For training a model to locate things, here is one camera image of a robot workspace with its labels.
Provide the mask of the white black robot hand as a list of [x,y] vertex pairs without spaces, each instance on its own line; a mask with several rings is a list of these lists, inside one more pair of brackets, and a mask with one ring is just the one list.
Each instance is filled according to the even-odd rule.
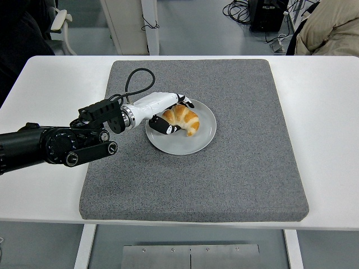
[[146,119],[150,128],[161,134],[169,135],[184,129],[188,136],[192,136],[200,126],[193,108],[191,100],[184,95],[153,92],[125,105],[122,111],[128,116],[127,128],[135,128]]

